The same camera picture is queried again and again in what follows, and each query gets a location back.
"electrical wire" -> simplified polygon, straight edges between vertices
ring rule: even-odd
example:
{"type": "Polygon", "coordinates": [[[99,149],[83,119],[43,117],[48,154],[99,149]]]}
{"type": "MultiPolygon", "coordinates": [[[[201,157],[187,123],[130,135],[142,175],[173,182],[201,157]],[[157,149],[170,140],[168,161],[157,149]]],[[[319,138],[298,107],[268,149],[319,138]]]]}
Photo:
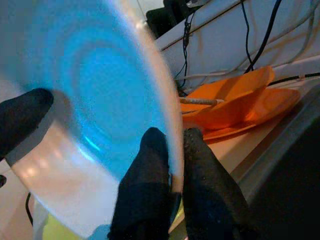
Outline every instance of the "electrical wire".
{"type": "Polygon", "coordinates": [[[28,196],[26,197],[26,200],[25,200],[25,211],[26,211],[26,214],[28,215],[28,218],[30,220],[31,225],[33,226],[34,225],[34,220],[32,218],[32,215],[31,215],[31,212],[30,212],[30,209],[29,209],[30,197],[31,197],[31,193],[29,192],[28,196]]]}
{"type": "MultiPolygon", "coordinates": [[[[313,14],[314,11],[316,10],[316,8],[318,7],[318,5],[320,4],[320,0],[314,1],[312,4],[312,7],[309,9],[309,11],[295,24],[287,27],[285,30],[283,30],[282,32],[280,32],[278,35],[272,37],[271,39],[268,40],[267,44],[271,44],[275,41],[277,41],[278,39],[282,38],[283,36],[289,34],[290,32],[292,32],[293,30],[295,30],[296,28],[298,28],[299,26],[301,26],[302,24],[304,24],[313,14]]],[[[250,52],[250,55],[255,54],[259,49],[255,49],[253,51],[250,52]]],[[[192,75],[187,75],[184,77],[184,79],[191,79],[191,78],[198,78],[198,77],[219,77],[219,76],[226,76],[229,75],[231,73],[234,73],[236,71],[238,71],[240,69],[240,67],[248,60],[247,57],[245,57],[236,67],[232,68],[229,71],[213,71],[210,73],[203,73],[203,74],[192,74],[192,75]]]]}
{"type": "MultiPolygon", "coordinates": [[[[308,74],[305,74],[303,77],[312,78],[312,77],[318,77],[318,76],[320,76],[320,72],[308,73],[308,74]]],[[[296,80],[296,79],[300,79],[300,78],[301,78],[301,76],[290,76],[290,77],[286,77],[286,78],[283,78],[283,79],[280,79],[277,81],[273,81],[273,82],[269,83],[268,86],[272,86],[275,84],[280,84],[280,83],[284,83],[287,81],[296,80]]]]}
{"type": "Polygon", "coordinates": [[[245,72],[244,72],[245,74],[250,71],[252,66],[258,61],[258,59],[260,58],[261,54],[265,50],[265,47],[267,45],[267,42],[268,42],[268,39],[270,37],[272,28],[274,26],[276,15],[277,15],[277,12],[278,12],[278,9],[279,9],[279,6],[280,6],[281,2],[282,2],[282,0],[276,0],[276,2],[274,4],[274,7],[273,7],[273,10],[272,10],[272,13],[271,13],[271,17],[270,17],[270,20],[269,20],[268,28],[267,28],[267,30],[265,32],[265,35],[264,35],[264,38],[263,38],[263,41],[262,41],[262,44],[261,44],[257,54],[255,55],[254,59],[252,60],[252,63],[245,70],[245,72]]]}
{"type": "MultiPolygon", "coordinates": [[[[177,76],[183,71],[184,69],[184,76],[187,75],[187,70],[188,70],[188,51],[187,51],[187,47],[189,45],[189,37],[190,37],[190,30],[191,30],[191,24],[192,24],[192,20],[194,19],[196,12],[191,13],[192,17],[190,22],[189,21],[189,17],[190,15],[188,15],[184,21],[184,32],[183,32],[183,38],[182,38],[182,48],[183,48],[183,57],[184,57],[184,64],[181,68],[181,70],[175,75],[174,78],[177,78],[177,76]]],[[[183,79],[183,83],[182,85],[178,86],[178,88],[181,90],[184,85],[186,84],[186,80],[183,79]]]]}
{"type": "Polygon", "coordinates": [[[242,8],[243,16],[244,16],[244,21],[245,21],[245,24],[246,24],[245,53],[246,53],[246,56],[248,57],[248,60],[250,62],[251,71],[253,71],[254,70],[254,64],[252,63],[251,56],[250,56],[250,53],[249,53],[249,50],[248,50],[248,39],[249,39],[250,26],[249,26],[249,22],[248,22],[248,18],[247,18],[247,13],[246,13],[246,9],[245,9],[244,0],[240,0],[240,2],[241,2],[241,8],[242,8]]]}

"black cable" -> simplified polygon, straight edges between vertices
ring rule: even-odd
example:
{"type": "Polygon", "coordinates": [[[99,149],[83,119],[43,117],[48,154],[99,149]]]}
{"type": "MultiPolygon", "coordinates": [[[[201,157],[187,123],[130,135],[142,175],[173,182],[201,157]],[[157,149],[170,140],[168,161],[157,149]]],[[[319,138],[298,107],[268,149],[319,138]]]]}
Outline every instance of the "black cable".
{"type": "Polygon", "coordinates": [[[28,196],[26,197],[26,200],[25,200],[25,211],[26,211],[26,214],[28,215],[28,218],[30,220],[31,225],[33,226],[34,225],[34,220],[32,218],[32,215],[31,215],[31,212],[30,212],[30,209],[29,209],[30,197],[31,197],[31,193],[29,192],[28,196]]]}
{"type": "MultiPolygon", "coordinates": [[[[317,77],[317,76],[320,76],[320,72],[308,73],[308,74],[304,75],[305,78],[312,78],[312,77],[317,77]]],[[[277,80],[277,81],[270,82],[268,86],[284,83],[284,82],[287,82],[287,81],[290,81],[290,80],[299,79],[299,78],[300,78],[299,76],[286,77],[286,78],[283,78],[283,79],[280,79],[280,80],[277,80]]]]}
{"type": "Polygon", "coordinates": [[[244,0],[240,0],[240,2],[241,2],[241,8],[242,8],[245,24],[246,24],[245,52],[246,52],[246,56],[248,57],[248,60],[250,62],[251,71],[253,71],[254,70],[254,64],[252,63],[251,56],[250,56],[250,53],[249,53],[249,50],[248,50],[248,38],[249,38],[250,26],[249,26],[249,22],[248,22],[248,18],[247,18],[247,13],[246,13],[245,5],[244,5],[244,0]]]}
{"type": "Polygon", "coordinates": [[[275,2],[275,5],[273,7],[272,14],[271,14],[271,17],[270,17],[270,20],[269,20],[268,28],[267,28],[266,33],[264,35],[263,42],[262,42],[262,44],[260,46],[260,49],[259,49],[258,53],[254,57],[252,63],[245,70],[245,72],[244,72],[245,74],[248,73],[250,71],[250,69],[252,68],[252,66],[257,62],[257,60],[259,59],[259,57],[261,56],[262,52],[264,51],[264,49],[265,49],[265,47],[267,45],[271,30],[272,30],[273,25],[275,23],[276,15],[277,15],[277,12],[278,12],[278,9],[279,9],[281,1],[282,0],[276,0],[276,2],[275,2]]]}
{"type": "MultiPolygon", "coordinates": [[[[174,78],[176,78],[184,69],[184,76],[187,75],[187,70],[188,70],[188,52],[187,52],[187,47],[189,45],[189,37],[190,37],[190,30],[191,30],[191,23],[192,20],[194,19],[196,12],[191,13],[192,17],[190,22],[189,21],[189,17],[191,16],[188,15],[184,21],[184,32],[183,32],[183,38],[182,38],[182,48],[183,48],[183,57],[184,57],[184,64],[181,68],[181,70],[175,75],[174,78]]],[[[186,96],[187,94],[185,92],[182,91],[183,86],[186,84],[186,79],[183,79],[183,83],[181,85],[178,86],[178,91],[180,92],[180,94],[182,96],[186,96]]]]}

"wooden stick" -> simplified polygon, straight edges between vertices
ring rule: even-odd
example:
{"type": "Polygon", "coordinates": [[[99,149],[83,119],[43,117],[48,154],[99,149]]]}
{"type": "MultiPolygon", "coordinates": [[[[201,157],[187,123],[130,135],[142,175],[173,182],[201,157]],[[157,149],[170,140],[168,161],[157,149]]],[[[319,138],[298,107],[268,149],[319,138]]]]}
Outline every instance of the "wooden stick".
{"type": "Polygon", "coordinates": [[[221,99],[204,99],[204,98],[189,98],[189,97],[180,97],[181,104],[199,104],[199,105],[210,105],[215,106],[224,101],[221,99]]]}

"yellow object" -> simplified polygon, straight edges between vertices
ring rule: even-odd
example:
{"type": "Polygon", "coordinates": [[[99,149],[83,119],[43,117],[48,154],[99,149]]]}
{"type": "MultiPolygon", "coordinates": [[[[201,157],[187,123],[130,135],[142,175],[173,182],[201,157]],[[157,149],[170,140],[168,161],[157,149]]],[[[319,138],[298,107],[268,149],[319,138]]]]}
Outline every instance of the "yellow object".
{"type": "Polygon", "coordinates": [[[288,112],[299,99],[300,93],[297,90],[282,88],[266,89],[244,121],[224,129],[205,130],[203,139],[205,141],[219,139],[251,129],[282,113],[288,112]]]}
{"type": "Polygon", "coordinates": [[[218,130],[242,122],[274,78],[272,68],[267,66],[199,87],[188,97],[224,102],[216,106],[180,104],[182,112],[191,112],[182,115],[183,124],[218,130]]]}
{"type": "Polygon", "coordinates": [[[43,228],[43,240],[82,240],[67,227],[63,226],[51,214],[48,215],[47,224],[43,228]]]}

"dark object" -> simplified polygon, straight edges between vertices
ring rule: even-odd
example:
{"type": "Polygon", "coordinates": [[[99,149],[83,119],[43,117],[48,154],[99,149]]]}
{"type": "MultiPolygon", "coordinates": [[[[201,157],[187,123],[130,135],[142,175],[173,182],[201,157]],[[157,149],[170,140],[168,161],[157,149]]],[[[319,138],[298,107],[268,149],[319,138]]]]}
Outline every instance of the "dark object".
{"type": "Polygon", "coordinates": [[[0,160],[36,130],[53,102],[49,91],[37,88],[0,103],[0,160]]]}
{"type": "Polygon", "coordinates": [[[192,12],[185,0],[163,0],[163,4],[172,26],[183,21],[192,12]]]}
{"type": "Polygon", "coordinates": [[[147,23],[155,38],[159,38],[200,7],[187,7],[185,0],[164,0],[164,7],[146,13],[147,23]]]}
{"type": "Polygon", "coordinates": [[[249,50],[248,50],[248,38],[249,38],[250,26],[249,26],[249,22],[248,22],[248,18],[247,18],[247,13],[246,13],[246,9],[245,9],[244,0],[240,0],[240,2],[241,2],[241,8],[242,8],[245,24],[246,24],[245,52],[246,52],[246,56],[248,57],[248,60],[250,62],[251,71],[253,71],[254,70],[254,65],[252,63],[251,56],[250,56],[250,53],[249,53],[249,50]]]}
{"type": "Polygon", "coordinates": [[[0,175],[0,188],[2,188],[7,182],[7,178],[3,175],[0,175]]]}
{"type": "Polygon", "coordinates": [[[108,238],[168,239],[171,216],[168,148],[165,135],[149,128],[120,182],[108,238]]]}
{"type": "Polygon", "coordinates": [[[30,197],[31,197],[31,193],[29,192],[28,195],[26,196],[26,200],[25,200],[25,211],[26,211],[26,214],[28,215],[28,218],[30,220],[31,225],[33,226],[34,225],[34,220],[32,218],[32,215],[31,215],[31,212],[30,212],[30,209],[29,209],[30,197]]]}
{"type": "Polygon", "coordinates": [[[146,22],[156,39],[173,28],[167,10],[164,7],[148,11],[146,18],[146,22]]]}
{"type": "Polygon", "coordinates": [[[249,208],[240,188],[200,130],[184,132],[184,155],[182,197],[189,240],[256,239],[255,231],[249,230],[249,208]]]}
{"type": "Polygon", "coordinates": [[[319,136],[318,85],[261,142],[262,154],[240,179],[263,239],[314,239],[319,234],[319,136]]]}
{"type": "Polygon", "coordinates": [[[277,15],[277,12],[278,12],[278,9],[279,9],[279,6],[280,6],[280,3],[281,3],[282,0],[276,0],[275,4],[274,4],[274,7],[273,7],[273,10],[272,10],[272,14],[271,14],[271,17],[270,17],[270,20],[269,20],[269,24],[268,24],[268,28],[266,30],[266,33],[264,35],[264,39],[262,41],[262,44],[260,46],[260,49],[259,51],[257,52],[256,56],[254,57],[254,59],[252,60],[252,63],[248,66],[248,68],[245,70],[245,74],[248,73],[250,71],[250,69],[252,68],[252,66],[254,64],[256,64],[257,60],[260,58],[261,54],[263,53],[266,45],[267,45],[267,42],[268,42],[268,39],[269,39],[269,36],[270,36],[270,33],[271,33],[271,30],[273,28],[273,25],[274,25],[274,22],[275,22],[275,19],[276,19],[276,15],[277,15]]]}

